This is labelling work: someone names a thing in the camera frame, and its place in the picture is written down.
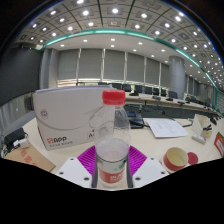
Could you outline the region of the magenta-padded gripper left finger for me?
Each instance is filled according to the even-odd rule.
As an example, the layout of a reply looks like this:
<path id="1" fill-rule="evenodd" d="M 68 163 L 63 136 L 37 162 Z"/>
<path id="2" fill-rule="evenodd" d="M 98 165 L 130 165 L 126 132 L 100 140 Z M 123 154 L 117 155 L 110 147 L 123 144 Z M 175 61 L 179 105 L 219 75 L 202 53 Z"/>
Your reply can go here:
<path id="1" fill-rule="evenodd" d="M 95 147 L 91 146 L 78 157 L 69 157 L 56 175 L 84 188 L 96 188 L 98 177 Z"/>

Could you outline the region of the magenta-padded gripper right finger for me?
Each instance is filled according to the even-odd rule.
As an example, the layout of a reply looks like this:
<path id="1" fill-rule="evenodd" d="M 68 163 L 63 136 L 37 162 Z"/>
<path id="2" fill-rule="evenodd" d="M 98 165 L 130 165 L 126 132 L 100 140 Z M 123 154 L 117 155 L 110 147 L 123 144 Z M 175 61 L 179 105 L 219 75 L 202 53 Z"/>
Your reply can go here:
<path id="1" fill-rule="evenodd" d="M 168 175 L 156 158 L 147 157 L 135 147 L 130 147 L 127 163 L 129 188 L 140 188 Z"/>

